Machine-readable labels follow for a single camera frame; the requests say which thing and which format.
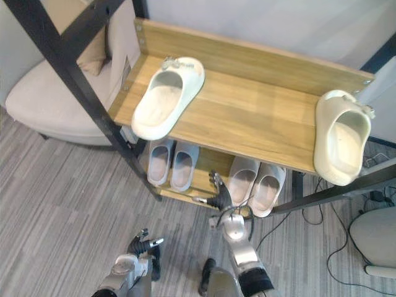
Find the robotic arm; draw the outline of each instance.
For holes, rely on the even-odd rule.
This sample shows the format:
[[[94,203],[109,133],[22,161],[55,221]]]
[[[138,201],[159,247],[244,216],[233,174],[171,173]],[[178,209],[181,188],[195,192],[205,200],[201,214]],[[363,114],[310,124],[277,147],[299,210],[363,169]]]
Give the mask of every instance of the robotic arm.
[[[148,234],[147,229],[143,229],[135,236],[128,247],[127,254],[116,259],[110,274],[102,281],[92,297],[132,297],[135,295],[131,289],[140,286],[140,279],[146,277],[152,270],[151,258],[139,258],[139,256],[163,242],[163,238],[143,241]],[[137,296],[151,296],[151,278],[141,283],[148,288],[141,288],[140,291],[143,293],[139,292]]]
[[[233,213],[234,208],[227,187],[216,171],[212,171],[209,176],[218,194],[213,198],[195,197],[194,200],[217,207],[222,214],[229,212],[229,215],[221,215],[218,220],[212,220],[211,225],[222,228],[223,237],[230,250],[230,261],[243,296],[278,296],[263,263],[248,240],[243,216]]]

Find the gray carpet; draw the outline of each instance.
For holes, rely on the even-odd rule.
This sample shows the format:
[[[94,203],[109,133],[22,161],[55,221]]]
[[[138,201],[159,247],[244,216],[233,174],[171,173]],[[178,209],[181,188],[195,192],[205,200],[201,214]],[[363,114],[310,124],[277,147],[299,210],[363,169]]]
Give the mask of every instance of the gray carpet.
[[[229,269],[214,211],[164,199],[156,202],[117,152],[43,140],[1,110],[0,122],[0,296],[91,296],[115,258],[143,227],[163,236],[162,278],[153,296],[198,296],[200,270],[208,256]],[[366,155],[394,150],[369,144]],[[317,178],[304,178],[307,194]],[[290,199],[290,173],[280,201]],[[345,223],[363,208],[364,197],[334,203]],[[368,208],[384,207],[370,202]],[[281,296],[382,296],[341,285],[327,273],[327,255],[345,235],[330,205],[324,223],[304,222],[293,212],[263,243],[260,256]],[[313,222],[317,207],[307,209]],[[256,221],[253,246],[283,215]],[[396,281],[370,277],[351,244],[331,261],[344,282],[396,293]]]

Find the white wall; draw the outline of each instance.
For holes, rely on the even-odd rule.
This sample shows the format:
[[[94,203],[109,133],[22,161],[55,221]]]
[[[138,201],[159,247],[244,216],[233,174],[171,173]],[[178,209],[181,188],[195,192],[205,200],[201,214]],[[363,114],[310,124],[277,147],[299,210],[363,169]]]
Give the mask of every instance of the white wall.
[[[395,0],[148,0],[152,20],[359,69],[396,31]]]
[[[33,41],[0,0],[0,105],[4,106],[12,87],[42,59]]]
[[[371,135],[396,143],[396,57],[376,73],[375,81],[358,98],[376,110]]]

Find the white slipper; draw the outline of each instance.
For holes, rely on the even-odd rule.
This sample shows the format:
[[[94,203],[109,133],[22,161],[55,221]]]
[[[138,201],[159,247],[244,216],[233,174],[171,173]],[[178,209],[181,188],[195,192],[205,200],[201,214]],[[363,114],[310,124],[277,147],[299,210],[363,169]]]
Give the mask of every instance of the white slipper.
[[[146,140],[166,136],[198,94],[204,80],[204,67],[197,59],[166,58],[132,116],[134,133]]]
[[[251,192],[251,198],[248,202],[254,215],[264,218],[271,213],[273,206],[278,200],[285,178],[286,169],[261,163]]]
[[[160,186],[166,183],[171,166],[173,145],[174,141],[170,139],[150,142],[147,170],[147,180],[150,184]]]
[[[316,105],[314,166],[332,184],[345,186],[359,175],[374,110],[341,90],[330,91]]]
[[[228,178],[228,191],[234,206],[245,205],[256,179],[260,162],[235,157]]]
[[[199,156],[199,147],[178,142],[174,150],[171,187],[179,192],[187,190],[194,175]]]

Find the wooden shelf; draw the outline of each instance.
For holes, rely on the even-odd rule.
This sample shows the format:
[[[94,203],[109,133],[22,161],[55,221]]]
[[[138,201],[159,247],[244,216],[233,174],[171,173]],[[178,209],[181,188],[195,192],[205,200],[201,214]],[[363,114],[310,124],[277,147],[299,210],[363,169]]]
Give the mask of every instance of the wooden shelf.
[[[135,20],[141,55],[109,114],[130,127],[133,112],[166,56],[192,56],[205,67],[205,83],[169,138],[201,147],[190,190],[160,194],[192,202],[214,189],[208,172],[228,176],[233,156],[315,174],[315,106],[333,89],[362,90],[374,76],[331,62],[152,22]]]
[[[141,55],[110,108],[120,125],[130,126],[151,76],[162,59]],[[202,90],[169,137],[230,155],[315,173],[315,104],[317,96],[205,71]]]

